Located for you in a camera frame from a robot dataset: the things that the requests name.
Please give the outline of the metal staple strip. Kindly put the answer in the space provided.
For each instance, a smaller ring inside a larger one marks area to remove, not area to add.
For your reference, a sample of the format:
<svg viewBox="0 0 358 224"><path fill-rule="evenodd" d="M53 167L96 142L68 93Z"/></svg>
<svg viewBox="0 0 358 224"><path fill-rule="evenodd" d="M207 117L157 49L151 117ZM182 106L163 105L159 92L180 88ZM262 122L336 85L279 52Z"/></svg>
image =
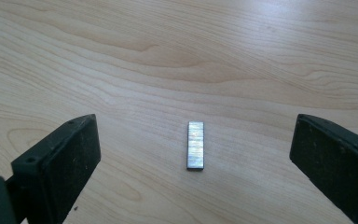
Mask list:
<svg viewBox="0 0 358 224"><path fill-rule="evenodd" d="M204 123L201 121L188 123L186 168L204 169Z"/></svg>

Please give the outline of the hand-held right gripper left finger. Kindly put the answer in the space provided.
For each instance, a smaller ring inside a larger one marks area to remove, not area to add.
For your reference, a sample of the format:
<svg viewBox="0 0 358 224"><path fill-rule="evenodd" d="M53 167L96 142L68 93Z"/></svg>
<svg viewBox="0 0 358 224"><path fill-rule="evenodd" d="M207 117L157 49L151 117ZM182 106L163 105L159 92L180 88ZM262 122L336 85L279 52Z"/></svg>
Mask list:
<svg viewBox="0 0 358 224"><path fill-rule="evenodd" d="M62 224L100 160L96 116L65 122L11 163L17 220Z"/></svg>

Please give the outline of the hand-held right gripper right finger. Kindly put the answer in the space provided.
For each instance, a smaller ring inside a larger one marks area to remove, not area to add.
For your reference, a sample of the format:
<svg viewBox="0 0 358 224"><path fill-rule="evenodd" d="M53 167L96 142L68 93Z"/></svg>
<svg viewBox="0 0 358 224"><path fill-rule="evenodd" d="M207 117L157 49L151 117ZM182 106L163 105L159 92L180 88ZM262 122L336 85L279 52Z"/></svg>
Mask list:
<svg viewBox="0 0 358 224"><path fill-rule="evenodd" d="M337 208L358 224L358 134L300 114L289 158Z"/></svg>

